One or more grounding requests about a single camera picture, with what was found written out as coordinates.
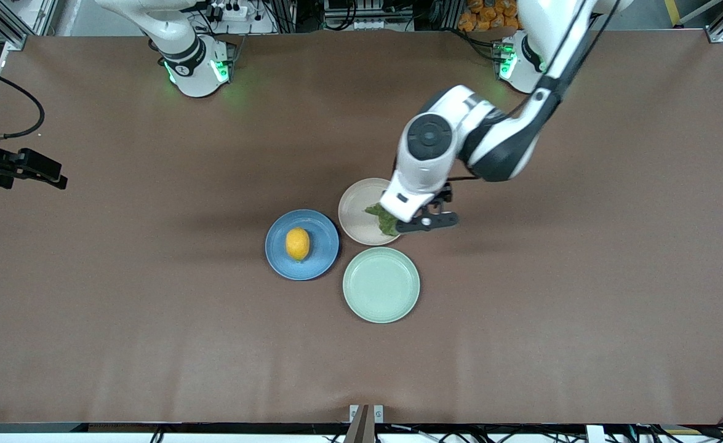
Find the brown table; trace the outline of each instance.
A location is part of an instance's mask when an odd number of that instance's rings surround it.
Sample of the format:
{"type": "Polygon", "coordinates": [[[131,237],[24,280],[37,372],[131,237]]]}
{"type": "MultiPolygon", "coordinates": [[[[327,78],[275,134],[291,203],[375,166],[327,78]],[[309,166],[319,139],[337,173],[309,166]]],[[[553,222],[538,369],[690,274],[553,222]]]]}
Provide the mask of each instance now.
{"type": "MultiPolygon", "coordinates": [[[[47,120],[2,146],[70,182],[0,189],[0,421],[723,415],[723,46],[701,31],[605,34],[521,177],[457,184],[458,229],[393,243],[423,290],[390,325],[342,297],[364,247],[287,281],[266,230],[296,208],[336,221],[437,90],[521,96],[451,34],[252,37],[204,99],[156,57],[136,38],[10,56],[47,120]]],[[[34,118],[0,87],[0,131],[34,118]]]]}

